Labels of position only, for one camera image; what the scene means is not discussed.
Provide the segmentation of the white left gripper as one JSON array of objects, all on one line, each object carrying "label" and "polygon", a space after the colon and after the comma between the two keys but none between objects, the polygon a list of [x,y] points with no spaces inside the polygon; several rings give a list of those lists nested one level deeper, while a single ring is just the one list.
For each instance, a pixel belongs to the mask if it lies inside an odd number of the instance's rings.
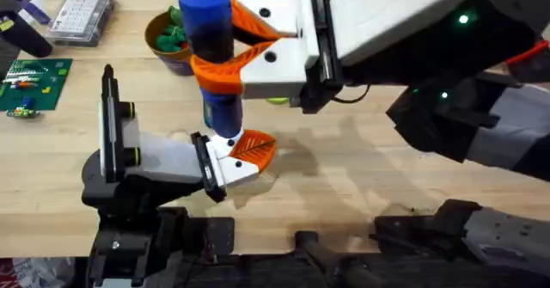
[{"label": "white left gripper", "polygon": [[100,125],[100,146],[82,168],[82,202],[95,209],[156,209],[203,191],[215,202],[223,187],[253,181],[271,162],[276,139],[251,129],[214,136],[217,180],[206,152],[209,139],[195,132],[186,143],[141,132],[136,120]]}]

